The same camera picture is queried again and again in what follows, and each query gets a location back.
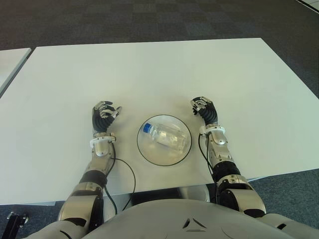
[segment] robot forearm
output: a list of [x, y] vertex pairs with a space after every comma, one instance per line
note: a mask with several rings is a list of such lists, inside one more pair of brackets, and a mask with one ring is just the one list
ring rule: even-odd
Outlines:
[[103, 220], [103, 188], [115, 160], [113, 134], [107, 135], [108, 126], [119, 115], [121, 107], [114, 109], [111, 102], [99, 102], [92, 110], [92, 160], [80, 182], [63, 204], [58, 221], [36, 234], [34, 238], [82, 238], [100, 226]]
[[217, 123], [217, 112], [212, 101], [197, 97], [191, 104], [194, 113], [199, 113], [206, 124], [200, 128], [200, 134], [207, 136], [208, 160], [220, 194], [220, 204], [252, 217], [262, 217], [266, 213], [265, 205], [247, 179], [240, 174], [228, 150], [225, 129]]

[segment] white table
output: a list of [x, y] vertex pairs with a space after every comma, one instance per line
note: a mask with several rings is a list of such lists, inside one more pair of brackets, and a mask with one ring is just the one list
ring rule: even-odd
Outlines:
[[30, 48], [0, 51], [0, 97], [29, 55]]
[[[65, 200], [91, 160], [91, 109], [122, 106], [109, 128], [136, 191], [210, 183], [197, 146], [203, 120], [189, 101], [214, 101], [229, 149], [247, 178], [319, 167], [319, 100], [260, 38], [37, 47], [0, 100], [0, 204]], [[138, 151], [151, 116], [180, 118], [192, 134], [181, 163], [160, 167]], [[117, 162], [111, 194], [133, 189]]]

